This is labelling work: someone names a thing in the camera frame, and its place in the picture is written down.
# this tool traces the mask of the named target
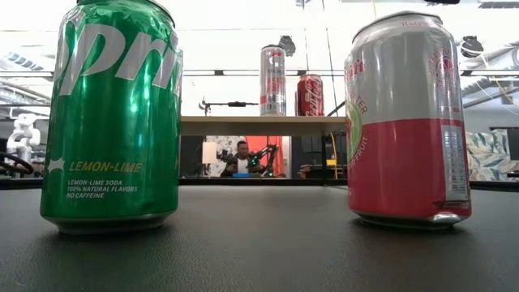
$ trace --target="shelf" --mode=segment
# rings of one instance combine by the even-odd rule
[[[182,117],[182,135],[322,135],[345,131],[345,117]]]

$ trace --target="person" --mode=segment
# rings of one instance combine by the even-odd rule
[[[224,171],[221,172],[220,177],[228,178],[233,174],[252,174],[262,173],[265,167],[262,165],[252,166],[250,164],[253,153],[249,152],[249,145],[245,141],[239,141],[236,144],[238,152],[227,162]]]

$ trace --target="sprite can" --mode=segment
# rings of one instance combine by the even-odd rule
[[[149,0],[82,0],[64,16],[41,196],[63,233],[153,228],[177,208],[177,43]]]

